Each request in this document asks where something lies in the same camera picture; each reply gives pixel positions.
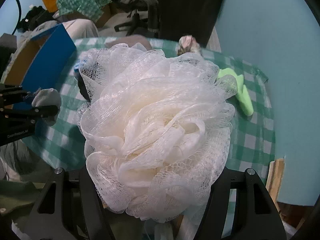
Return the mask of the grey sock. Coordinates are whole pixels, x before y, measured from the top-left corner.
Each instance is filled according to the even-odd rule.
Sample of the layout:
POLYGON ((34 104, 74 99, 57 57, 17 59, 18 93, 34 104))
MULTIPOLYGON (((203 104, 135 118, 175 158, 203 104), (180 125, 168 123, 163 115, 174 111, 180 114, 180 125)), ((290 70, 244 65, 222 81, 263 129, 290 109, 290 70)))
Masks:
POLYGON ((57 114, 55 114, 54 116, 44 118, 44 121, 48 126, 53 126, 56 123, 57 116, 61 108, 60 93, 53 88, 39 90, 35 98, 33 99, 31 105, 33 107, 56 106, 57 114))

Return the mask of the green scrub sponge cloth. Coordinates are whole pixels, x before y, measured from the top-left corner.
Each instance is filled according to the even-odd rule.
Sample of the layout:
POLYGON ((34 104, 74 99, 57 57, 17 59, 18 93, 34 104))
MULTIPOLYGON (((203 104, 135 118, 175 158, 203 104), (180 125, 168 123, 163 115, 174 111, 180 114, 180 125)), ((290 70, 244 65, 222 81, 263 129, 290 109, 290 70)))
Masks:
POLYGON ((238 91, 235 96, 239 102, 240 108, 242 109, 243 113, 246 116, 251 116, 254 112, 254 109, 251 102, 251 98, 249 96, 249 92, 247 90, 246 85, 244 84, 244 76, 242 74, 237 75, 236 72, 232 70, 232 68, 225 68, 219 70, 217 78, 219 79, 226 75, 231 75, 236 79, 238 91))

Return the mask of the white mesh bath loofah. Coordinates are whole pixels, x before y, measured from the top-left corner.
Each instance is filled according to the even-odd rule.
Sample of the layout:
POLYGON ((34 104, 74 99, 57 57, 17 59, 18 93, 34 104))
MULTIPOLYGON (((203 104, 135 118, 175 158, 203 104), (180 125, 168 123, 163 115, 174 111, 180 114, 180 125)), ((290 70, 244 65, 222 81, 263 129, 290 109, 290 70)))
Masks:
POLYGON ((84 51, 78 66, 86 168, 107 208, 163 223, 204 206, 228 157, 235 77, 141 44, 84 51))

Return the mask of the knotted white plastic bag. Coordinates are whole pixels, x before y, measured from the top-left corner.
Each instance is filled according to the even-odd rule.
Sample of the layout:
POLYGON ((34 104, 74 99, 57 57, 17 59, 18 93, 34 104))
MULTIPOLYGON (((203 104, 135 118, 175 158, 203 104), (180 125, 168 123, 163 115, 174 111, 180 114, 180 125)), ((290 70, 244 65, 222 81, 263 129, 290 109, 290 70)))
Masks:
POLYGON ((185 53, 195 53, 202 55, 201 47, 197 43, 196 38, 191 35, 182 36, 179 39, 179 48, 177 50, 177 55, 180 56, 185 53))

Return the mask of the blue cardboard box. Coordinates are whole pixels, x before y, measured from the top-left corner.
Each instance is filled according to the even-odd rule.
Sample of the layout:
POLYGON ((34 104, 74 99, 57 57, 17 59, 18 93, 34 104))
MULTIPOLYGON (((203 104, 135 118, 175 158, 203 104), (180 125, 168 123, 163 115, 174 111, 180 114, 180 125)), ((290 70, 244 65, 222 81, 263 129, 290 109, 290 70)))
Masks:
MULTIPOLYGON (((3 73, 6 85, 20 85, 35 94, 39 90, 54 88, 59 76, 76 47, 62 24, 47 29, 25 41, 3 73)), ((10 105, 15 109, 28 109, 20 102, 10 105)))

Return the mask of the green checkered tablecloth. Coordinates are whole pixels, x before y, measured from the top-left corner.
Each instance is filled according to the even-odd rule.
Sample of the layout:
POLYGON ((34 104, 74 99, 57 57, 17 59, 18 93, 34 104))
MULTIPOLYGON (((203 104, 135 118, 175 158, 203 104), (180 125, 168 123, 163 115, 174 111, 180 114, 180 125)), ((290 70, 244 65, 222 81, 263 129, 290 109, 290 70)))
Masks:
MULTIPOLYGON (((76 59, 65 66, 57 82, 57 89, 62 97, 62 106, 56 123, 49 127, 44 122, 40 122, 35 135, 24 140, 30 150, 53 168, 61 166, 73 170, 82 166, 86 167, 84 155, 86 140, 78 126, 78 111, 81 106, 90 102, 90 98, 79 74, 78 61, 82 52, 104 48, 101 40, 97 40, 93 46, 87 41, 80 40, 77 46, 76 59)), ((178 56, 173 51, 174 44, 171 42, 167 41, 163 46, 152 42, 151 46, 152 50, 162 50, 167 58, 178 56)), ((235 113, 231 121, 231 140, 225 167, 239 171, 251 167, 257 171, 262 180, 265 180, 268 163, 274 159, 276 145, 273 110, 265 87, 266 76, 257 67, 225 57, 220 53, 205 50, 201 56, 217 65, 219 70, 232 68, 237 75, 242 74, 254 109, 251 116, 246 116, 235 95, 227 100, 234 106, 235 113)), ((204 213, 204 206, 189 209, 180 215, 189 219, 191 225, 197 225, 204 213)), ((112 214, 124 215, 126 220, 138 225, 161 223, 153 219, 142 220, 124 212, 115 213, 109 209, 108 211, 112 214)))

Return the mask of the black clothes pile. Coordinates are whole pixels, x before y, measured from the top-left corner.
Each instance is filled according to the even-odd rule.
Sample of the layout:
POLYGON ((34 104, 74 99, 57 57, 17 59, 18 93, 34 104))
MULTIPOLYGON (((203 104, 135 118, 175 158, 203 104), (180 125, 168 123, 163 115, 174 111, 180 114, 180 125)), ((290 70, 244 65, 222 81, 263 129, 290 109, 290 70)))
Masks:
POLYGON ((47 21, 54 20, 52 13, 44 9, 42 6, 32 7, 28 11, 25 18, 21 19, 17 24, 17 29, 21 32, 33 31, 36 27, 47 21))

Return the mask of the white draped sheet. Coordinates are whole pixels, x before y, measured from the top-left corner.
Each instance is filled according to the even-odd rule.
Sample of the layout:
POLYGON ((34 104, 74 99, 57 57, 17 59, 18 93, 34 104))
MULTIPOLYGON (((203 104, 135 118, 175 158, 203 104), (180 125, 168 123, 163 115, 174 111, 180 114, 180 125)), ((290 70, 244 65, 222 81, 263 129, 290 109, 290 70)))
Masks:
MULTIPOLYGON (((58 24, 59 22, 57 21, 47 21, 36 27, 33 31, 24 32, 17 41, 17 47, 19 48, 24 44, 25 41, 31 39, 34 36, 39 35, 43 31, 50 29, 58 24)), ((99 36, 98 29, 91 20, 76 19, 67 22, 62 22, 62 25, 64 26, 68 35, 73 40, 99 36)))

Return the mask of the green checkered cloth on box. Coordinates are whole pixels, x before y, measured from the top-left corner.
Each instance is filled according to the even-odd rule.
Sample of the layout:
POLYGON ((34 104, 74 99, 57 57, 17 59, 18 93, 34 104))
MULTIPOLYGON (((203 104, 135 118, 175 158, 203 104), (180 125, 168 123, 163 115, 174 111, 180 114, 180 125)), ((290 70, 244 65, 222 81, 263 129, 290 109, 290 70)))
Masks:
POLYGON ((111 0, 56 0, 59 15, 69 15, 78 12, 96 23, 103 15, 103 7, 111 0))

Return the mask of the grey fleece sleeve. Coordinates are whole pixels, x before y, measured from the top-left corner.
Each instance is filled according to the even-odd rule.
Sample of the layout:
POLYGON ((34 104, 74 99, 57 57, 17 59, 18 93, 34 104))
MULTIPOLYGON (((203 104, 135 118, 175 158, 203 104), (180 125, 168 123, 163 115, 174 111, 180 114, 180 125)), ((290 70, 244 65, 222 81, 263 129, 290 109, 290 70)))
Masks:
POLYGON ((129 47, 132 47, 135 44, 140 43, 146 50, 152 49, 150 42, 147 40, 146 37, 142 35, 130 35, 130 36, 121 37, 112 42, 105 42, 105 46, 107 48, 111 48, 112 46, 120 43, 127 44, 129 47))

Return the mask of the black office chair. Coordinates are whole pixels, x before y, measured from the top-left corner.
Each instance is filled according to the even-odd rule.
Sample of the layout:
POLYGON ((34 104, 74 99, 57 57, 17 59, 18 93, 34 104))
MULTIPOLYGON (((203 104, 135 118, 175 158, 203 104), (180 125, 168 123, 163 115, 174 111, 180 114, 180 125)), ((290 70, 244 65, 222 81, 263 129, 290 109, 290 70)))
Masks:
POLYGON ((115 32, 128 27, 127 36, 133 34, 157 38, 159 32, 158 0, 112 0, 116 7, 128 13, 129 22, 118 24, 115 32))

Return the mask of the black cabinet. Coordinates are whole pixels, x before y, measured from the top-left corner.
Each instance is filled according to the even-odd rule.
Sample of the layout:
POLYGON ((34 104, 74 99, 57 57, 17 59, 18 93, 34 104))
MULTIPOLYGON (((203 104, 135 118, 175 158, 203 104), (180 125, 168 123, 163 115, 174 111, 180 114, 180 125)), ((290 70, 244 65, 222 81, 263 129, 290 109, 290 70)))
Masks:
POLYGON ((177 42, 192 35, 205 47, 222 4, 223 0, 158 0, 159 38, 177 42))

